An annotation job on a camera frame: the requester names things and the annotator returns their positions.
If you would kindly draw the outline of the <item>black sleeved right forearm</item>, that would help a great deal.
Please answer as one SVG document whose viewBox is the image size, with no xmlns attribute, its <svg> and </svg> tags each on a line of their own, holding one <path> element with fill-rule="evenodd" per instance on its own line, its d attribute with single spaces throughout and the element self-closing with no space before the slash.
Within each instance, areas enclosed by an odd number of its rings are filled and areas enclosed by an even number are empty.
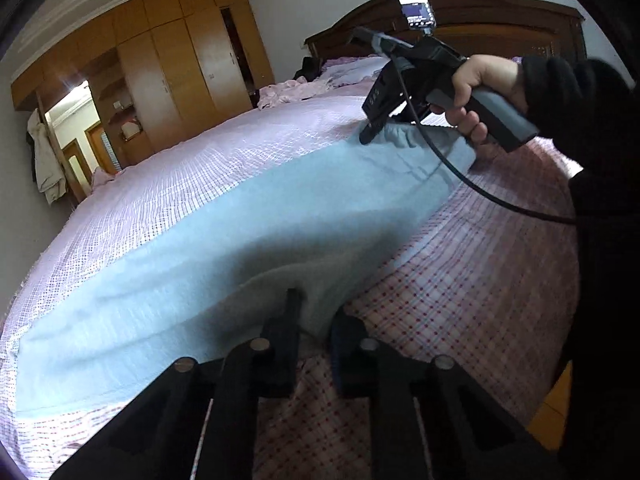
<svg viewBox="0 0 640 480">
<path fill-rule="evenodd" d="M 605 62 L 524 58 L 528 119 L 582 166 L 570 179 L 579 299 L 562 452 L 571 479 L 639 475 L 639 92 Z"/>
</svg>

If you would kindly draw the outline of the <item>right hand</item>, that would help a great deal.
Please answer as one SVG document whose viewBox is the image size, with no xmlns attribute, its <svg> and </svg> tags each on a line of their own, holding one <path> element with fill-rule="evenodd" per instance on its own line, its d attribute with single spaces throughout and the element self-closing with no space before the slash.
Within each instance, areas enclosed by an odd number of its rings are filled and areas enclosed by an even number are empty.
<svg viewBox="0 0 640 480">
<path fill-rule="evenodd" d="M 451 81 L 454 87 L 454 105 L 449 108 L 431 105 L 431 111 L 437 115 L 445 114 L 447 122 L 476 145 L 487 141 L 488 128 L 480 120 L 480 116 L 466 108 L 475 88 L 484 86 L 494 90 L 522 115 L 527 113 L 524 75 L 520 63 L 493 55 L 474 54 L 457 69 Z"/>
</svg>

